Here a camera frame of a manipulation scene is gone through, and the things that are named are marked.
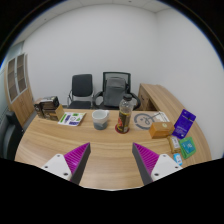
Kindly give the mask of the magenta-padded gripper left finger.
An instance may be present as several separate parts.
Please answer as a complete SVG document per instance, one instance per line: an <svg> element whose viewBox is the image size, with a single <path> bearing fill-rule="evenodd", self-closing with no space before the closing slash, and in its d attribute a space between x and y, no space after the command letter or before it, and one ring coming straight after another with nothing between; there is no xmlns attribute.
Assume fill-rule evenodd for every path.
<svg viewBox="0 0 224 224"><path fill-rule="evenodd" d="M90 144L86 143L65 155L56 154L42 166L42 169L78 185L90 153Z"/></svg>

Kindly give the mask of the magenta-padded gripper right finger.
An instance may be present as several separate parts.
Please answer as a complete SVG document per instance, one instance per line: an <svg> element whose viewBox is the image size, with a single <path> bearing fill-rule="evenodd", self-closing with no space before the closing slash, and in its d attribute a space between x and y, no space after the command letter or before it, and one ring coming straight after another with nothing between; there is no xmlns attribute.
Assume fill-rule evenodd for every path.
<svg viewBox="0 0 224 224"><path fill-rule="evenodd" d="M182 169L169 155L157 154L137 143L133 144L132 153L144 185L148 185Z"/></svg>

